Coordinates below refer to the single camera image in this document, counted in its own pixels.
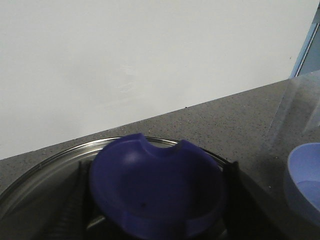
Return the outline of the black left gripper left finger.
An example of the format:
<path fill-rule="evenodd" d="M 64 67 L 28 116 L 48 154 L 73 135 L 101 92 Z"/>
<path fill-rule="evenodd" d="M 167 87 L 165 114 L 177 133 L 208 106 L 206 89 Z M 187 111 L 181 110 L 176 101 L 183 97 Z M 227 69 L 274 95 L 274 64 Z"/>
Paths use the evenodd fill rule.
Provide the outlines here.
<path fill-rule="evenodd" d="M 91 212 L 89 195 L 89 162 L 78 164 L 76 182 L 66 201 L 43 231 L 43 240 L 86 240 Z"/>

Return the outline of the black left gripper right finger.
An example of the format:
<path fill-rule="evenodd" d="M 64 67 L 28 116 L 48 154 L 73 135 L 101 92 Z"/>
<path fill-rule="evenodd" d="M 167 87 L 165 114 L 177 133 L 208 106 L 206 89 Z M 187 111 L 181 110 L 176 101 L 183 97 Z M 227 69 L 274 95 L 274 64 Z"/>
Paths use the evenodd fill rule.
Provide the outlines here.
<path fill-rule="evenodd" d="M 223 222 L 230 240 L 281 240 L 283 234 L 259 207 L 241 180 L 238 162 L 223 166 L 227 205 Z"/>

